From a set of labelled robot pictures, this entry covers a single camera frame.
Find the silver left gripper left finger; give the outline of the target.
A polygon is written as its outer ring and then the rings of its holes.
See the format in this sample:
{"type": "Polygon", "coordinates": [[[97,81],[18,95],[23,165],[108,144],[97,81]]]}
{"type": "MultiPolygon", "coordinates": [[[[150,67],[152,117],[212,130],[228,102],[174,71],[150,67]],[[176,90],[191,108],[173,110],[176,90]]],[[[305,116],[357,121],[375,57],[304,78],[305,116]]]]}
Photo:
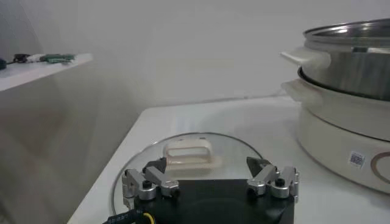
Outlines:
{"type": "Polygon", "coordinates": [[[122,196],[125,206],[138,198],[152,201],[159,192],[163,197],[176,198],[180,194],[179,181],[165,174],[167,158],[149,161],[141,172],[126,169],[122,174],[122,196]]]}

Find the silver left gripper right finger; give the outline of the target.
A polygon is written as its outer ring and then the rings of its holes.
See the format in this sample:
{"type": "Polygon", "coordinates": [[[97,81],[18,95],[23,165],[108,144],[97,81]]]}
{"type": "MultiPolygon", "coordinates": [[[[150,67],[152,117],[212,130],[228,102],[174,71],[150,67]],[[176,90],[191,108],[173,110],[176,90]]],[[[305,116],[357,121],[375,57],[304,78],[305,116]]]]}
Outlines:
{"type": "Polygon", "coordinates": [[[252,178],[247,180],[247,193],[254,198],[268,193],[278,199],[292,197],[299,199],[299,172],[295,167],[286,166],[282,170],[266,159],[247,157],[247,166],[252,178]]]}

